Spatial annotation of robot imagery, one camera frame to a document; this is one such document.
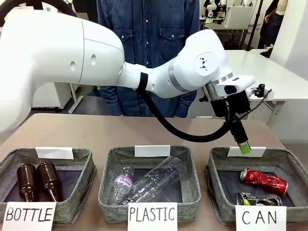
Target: bottle label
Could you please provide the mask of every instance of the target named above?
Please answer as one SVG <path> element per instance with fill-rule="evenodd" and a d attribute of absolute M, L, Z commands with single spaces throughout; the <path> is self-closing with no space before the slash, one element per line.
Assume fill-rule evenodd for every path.
<path fill-rule="evenodd" d="M 133 185 L 133 181 L 128 176 L 125 175 L 117 176 L 115 182 L 126 185 L 129 188 Z"/>

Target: can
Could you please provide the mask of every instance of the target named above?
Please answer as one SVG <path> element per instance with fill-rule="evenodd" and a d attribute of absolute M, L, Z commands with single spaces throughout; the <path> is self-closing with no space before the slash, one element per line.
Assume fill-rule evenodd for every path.
<path fill-rule="evenodd" d="M 288 189 L 288 182 L 279 178 L 266 175 L 262 172 L 244 168 L 240 175 L 240 180 L 243 183 L 250 183 L 262 187 L 266 191 L 284 196 Z"/>
<path fill-rule="evenodd" d="M 247 192 L 239 192 L 236 196 L 237 205 L 267 205 L 267 206 L 282 206 L 282 200 L 275 194 L 265 196 L 256 196 Z"/>

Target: black pole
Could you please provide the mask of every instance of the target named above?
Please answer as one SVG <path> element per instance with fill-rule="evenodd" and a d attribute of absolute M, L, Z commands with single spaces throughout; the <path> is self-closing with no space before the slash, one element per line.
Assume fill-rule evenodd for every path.
<path fill-rule="evenodd" d="M 249 39 L 249 42 L 248 42 L 246 51 L 249 51 L 249 50 L 250 50 L 250 46 L 251 46 L 251 43 L 252 43 L 252 39 L 254 38 L 255 31 L 256 31 L 256 27 L 257 27 L 258 20 L 259 20 L 259 17 L 260 17 L 260 12 L 261 12 L 261 8 L 262 8 L 262 4 L 263 4 L 263 0 L 260 0 L 259 9 L 258 9 L 258 12 L 257 12 L 257 14 L 256 14 L 255 23 L 254 23 L 254 26 L 253 26 L 253 28 L 252 28 L 251 34 L 250 34 L 250 39 Z"/>

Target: bin containing plastic bottles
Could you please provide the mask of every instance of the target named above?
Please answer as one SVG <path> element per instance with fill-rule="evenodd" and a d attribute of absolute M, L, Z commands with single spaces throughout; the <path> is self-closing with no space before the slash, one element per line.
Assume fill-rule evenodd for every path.
<path fill-rule="evenodd" d="M 178 221 L 192 221 L 200 198 L 189 148 L 172 146 L 170 157 L 135 157 L 134 147 L 109 151 L 98 195 L 106 221 L 127 221 L 129 202 L 177 202 Z"/>

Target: blue denim shirt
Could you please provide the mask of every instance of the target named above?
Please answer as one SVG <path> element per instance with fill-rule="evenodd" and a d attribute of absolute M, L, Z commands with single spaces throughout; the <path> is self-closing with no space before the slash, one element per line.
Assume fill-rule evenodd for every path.
<path fill-rule="evenodd" d="M 199 30 L 198 0 L 97 0 L 97 11 L 98 23 L 121 39 L 126 62 L 148 68 L 177 56 Z M 149 94 L 164 117 L 186 117 L 196 97 L 196 91 L 171 99 Z M 101 87 L 101 95 L 110 115 L 154 116 L 132 89 Z"/>

